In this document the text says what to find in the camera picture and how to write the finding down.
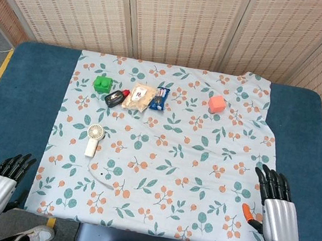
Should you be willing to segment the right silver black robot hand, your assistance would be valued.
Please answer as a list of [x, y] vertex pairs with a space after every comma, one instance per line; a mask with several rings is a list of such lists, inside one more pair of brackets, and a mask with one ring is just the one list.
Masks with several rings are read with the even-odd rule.
[[267, 165], [256, 167], [262, 220], [254, 219], [250, 206], [244, 203], [242, 210], [246, 222], [260, 233], [264, 241], [299, 241], [297, 211], [292, 202], [287, 178]]

